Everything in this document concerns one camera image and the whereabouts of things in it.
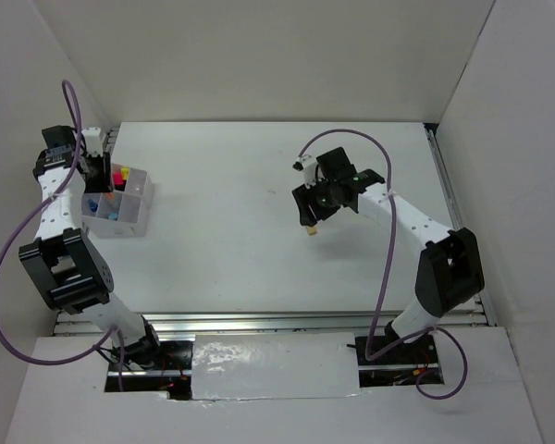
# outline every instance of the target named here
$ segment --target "light blue object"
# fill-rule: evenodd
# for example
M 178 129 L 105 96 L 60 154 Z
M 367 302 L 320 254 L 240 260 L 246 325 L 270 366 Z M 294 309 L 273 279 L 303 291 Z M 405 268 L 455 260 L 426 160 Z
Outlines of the light blue object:
M 91 209 L 91 211 L 93 213 L 96 213 L 96 210 L 99 209 L 99 204 L 97 202 L 95 202 L 93 199 L 89 199 L 87 201 L 87 204 L 89 205 L 89 208 Z

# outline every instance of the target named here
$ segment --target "gray wall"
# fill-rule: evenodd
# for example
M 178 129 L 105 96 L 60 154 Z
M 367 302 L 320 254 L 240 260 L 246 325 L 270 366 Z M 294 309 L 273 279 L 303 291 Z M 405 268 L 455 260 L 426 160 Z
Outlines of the gray wall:
M 25 0 L 0 0 L 0 247 L 19 221 L 40 202 L 31 170 L 43 149 L 41 129 L 68 124 L 59 82 L 69 78 L 79 90 L 87 123 L 97 123 L 80 78 Z M 37 223 L 15 247 L 32 240 Z M 0 323 L 23 352 L 49 334 L 51 312 L 31 284 L 13 248 L 0 277 Z M 0 442 L 16 405 L 27 365 L 0 345 Z
M 438 140 L 541 432 L 555 443 L 555 2 L 498 0 Z
M 37 4 L 115 121 L 439 121 L 492 1 Z

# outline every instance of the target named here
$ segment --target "beige wall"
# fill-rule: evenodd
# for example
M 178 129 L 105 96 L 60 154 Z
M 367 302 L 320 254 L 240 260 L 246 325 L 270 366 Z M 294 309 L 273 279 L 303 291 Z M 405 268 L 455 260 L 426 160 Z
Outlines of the beige wall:
M 88 123 L 99 119 L 80 78 L 25 0 L 0 0 L 0 247 L 19 221 L 40 202 L 31 170 L 43 149 L 41 129 L 68 124 L 59 82 L 79 90 Z M 16 246 L 32 240 L 31 223 Z M 24 273 L 14 248 L 0 277 L 0 323 L 14 344 L 31 352 L 49 334 L 53 316 Z M 0 442 L 4 440 L 27 365 L 0 346 Z
M 555 443 L 555 2 L 498 0 L 438 141 L 541 433 Z
M 37 0 L 115 121 L 439 121 L 493 0 Z

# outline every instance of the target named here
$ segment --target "white floor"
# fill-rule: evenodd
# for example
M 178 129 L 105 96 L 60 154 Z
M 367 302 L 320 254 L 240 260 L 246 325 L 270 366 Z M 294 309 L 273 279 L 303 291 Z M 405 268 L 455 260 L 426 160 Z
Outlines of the white floor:
M 124 123 L 113 161 L 146 169 L 155 189 L 144 238 L 92 236 L 116 294 L 149 313 L 374 310 L 388 233 L 344 209 L 309 237 L 291 196 L 302 183 L 291 168 L 302 146 L 346 127 L 379 139 L 394 190 L 450 225 L 420 123 Z M 380 152 L 357 136 L 327 136 L 311 154 L 338 146 L 359 170 L 386 176 Z M 399 247 L 385 310 L 405 308 L 416 270 Z
M 106 362 L 96 354 L 60 367 L 30 365 L 6 443 L 540 444 L 505 331 L 463 327 L 452 333 L 465 348 L 470 372 L 463 391 L 450 401 L 427 400 L 414 387 L 370 388 L 358 396 L 313 400 L 169 401 L 158 392 L 104 393 Z M 221 344 L 226 337 L 216 338 Z M 296 377 L 322 378 L 296 373 L 295 361 L 284 362 L 282 354 L 272 352 L 283 345 L 280 335 L 265 338 L 275 342 L 275 349 L 252 358 L 292 374 L 292 379 L 279 379 L 283 390 L 303 384 L 294 380 L 290 386 Z M 448 386 L 425 389 L 441 394 L 454 387 L 462 364 L 448 339 L 438 335 L 435 341 Z M 92 338 L 42 338 L 34 356 L 70 356 L 92 343 Z M 240 369 L 242 387 L 259 376 Z M 316 368 L 321 371 L 333 368 Z

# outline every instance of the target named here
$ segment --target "robotic arm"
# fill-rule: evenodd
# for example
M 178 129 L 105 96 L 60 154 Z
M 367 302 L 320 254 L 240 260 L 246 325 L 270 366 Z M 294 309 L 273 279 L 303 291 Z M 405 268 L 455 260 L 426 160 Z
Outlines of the robotic arm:
M 86 129 L 82 135 L 86 150 L 78 168 L 62 193 L 54 196 L 72 165 L 76 136 L 71 127 L 43 130 L 47 149 L 39 155 L 33 175 L 43 199 L 52 202 L 42 212 L 34 241 L 19 248 L 18 258 L 49 308 L 85 313 L 103 331 L 119 328 L 125 361 L 151 368 L 160 354 L 158 337 L 143 316 L 115 295 L 111 270 L 82 227 L 82 194 L 113 190 L 110 153 L 103 152 L 105 135 L 100 129 Z M 113 345 L 118 354 L 115 336 Z
M 304 184 L 292 192 L 301 225 L 313 228 L 341 207 L 350 207 L 390 229 L 392 213 L 385 180 L 371 169 L 358 173 L 343 148 L 316 160 L 305 155 L 294 169 L 304 173 Z M 391 339 L 398 339 L 434 326 L 449 310 L 481 291 L 485 282 L 472 231 L 454 231 L 402 197 L 395 195 L 394 200 L 400 241 L 419 261 L 415 298 L 385 330 Z

